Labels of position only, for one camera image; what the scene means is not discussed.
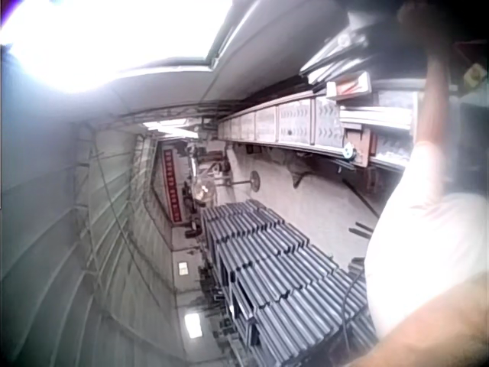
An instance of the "white shirt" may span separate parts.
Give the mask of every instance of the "white shirt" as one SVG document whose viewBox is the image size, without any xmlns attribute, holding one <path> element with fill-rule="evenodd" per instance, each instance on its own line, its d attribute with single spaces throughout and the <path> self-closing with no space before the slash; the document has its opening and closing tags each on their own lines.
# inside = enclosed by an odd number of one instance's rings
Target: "white shirt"
<svg viewBox="0 0 489 367">
<path fill-rule="evenodd" d="M 365 275 L 380 338 L 435 296 L 487 271 L 487 201 L 443 196 L 444 168 L 435 145 L 417 144 L 372 235 Z"/>
</svg>

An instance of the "bright light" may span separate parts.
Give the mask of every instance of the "bright light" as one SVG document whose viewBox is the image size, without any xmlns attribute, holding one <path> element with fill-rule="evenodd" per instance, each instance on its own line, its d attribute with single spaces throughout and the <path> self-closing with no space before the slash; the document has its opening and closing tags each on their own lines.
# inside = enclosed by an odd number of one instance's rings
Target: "bright light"
<svg viewBox="0 0 489 367">
<path fill-rule="evenodd" d="M 204 60 L 232 0 L 25 0 L 7 20 L 10 44 L 28 73 L 79 92 L 158 60 Z"/>
<path fill-rule="evenodd" d="M 158 130 L 161 126 L 184 126 L 186 124 L 186 119 L 174 119 L 174 120 L 165 120 L 159 122 L 145 122 L 144 126 L 147 127 L 148 130 Z"/>
<path fill-rule="evenodd" d="M 182 138 L 197 139 L 199 137 L 199 134 L 197 134 L 196 132 L 190 132 L 189 130 L 185 130 L 184 128 L 173 128 L 173 127 L 160 126 L 157 130 L 159 132 L 164 132 L 166 134 L 178 135 L 178 136 L 181 136 Z"/>
<path fill-rule="evenodd" d="M 202 328 L 200 327 L 199 314 L 189 313 L 185 315 L 184 320 L 190 339 L 200 338 L 202 336 Z"/>
<path fill-rule="evenodd" d="M 182 261 L 178 263 L 178 275 L 188 275 L 189 274 L 189 266 L 186 261 Z"/>
</svg>

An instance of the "hand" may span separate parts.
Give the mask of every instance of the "hand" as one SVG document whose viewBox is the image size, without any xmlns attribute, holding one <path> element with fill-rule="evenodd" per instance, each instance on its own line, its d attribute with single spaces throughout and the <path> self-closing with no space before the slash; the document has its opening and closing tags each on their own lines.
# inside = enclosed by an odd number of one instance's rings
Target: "hand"
<svg viewBox="0 0 489 367">
<path fill-rule="evenodd" d="M 440 11 L 423 1 L 406 2 L 397 14 L 402 27 L 428 53 L 446 53 L 449 49 L 447 22 Z"/>
</svg>

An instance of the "person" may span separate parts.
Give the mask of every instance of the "person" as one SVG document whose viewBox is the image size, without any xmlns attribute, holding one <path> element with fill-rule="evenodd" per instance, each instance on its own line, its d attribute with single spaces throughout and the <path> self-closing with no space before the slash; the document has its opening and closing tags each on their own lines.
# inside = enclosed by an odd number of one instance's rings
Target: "person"
<svg viewBox="0 0 489 367">
<path fill-rule="evenodd" d="M 378 345 L 351 366 L 470 365 L 487 358 L 487 200 L 445 193 L 449 42 L 436 9 L 399 20 L 423 43 L 426 85 L 414 148 L 365 258 Z"/>
</svg>

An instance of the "window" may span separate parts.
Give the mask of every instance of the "window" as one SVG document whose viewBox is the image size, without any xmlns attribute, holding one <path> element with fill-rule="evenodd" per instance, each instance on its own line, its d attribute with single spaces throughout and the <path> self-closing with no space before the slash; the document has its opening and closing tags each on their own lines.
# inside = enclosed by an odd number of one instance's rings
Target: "window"
<svg viewBox="0 0 489 367">
<path fill-rule="evenodd" d="M 0 40 L 28 73 L 77 93 L 156 69 L 212 70 L 251 3 L 24 0 Z"/>
<path fill-rule="evenodd" d="M 198 313 L 188 313 L 185 315 L 185 327 L 189 332 L 190 339 L 200 338 L 202 336 L 202 327 L 200 326 L 200 316 Z"/>
<path fill-rule="evenodd" d="M 188 275 L 189 274 L 189 266 L 186 261 L 182 261 L 178 263 L 178 275 Z"/>
</svg>

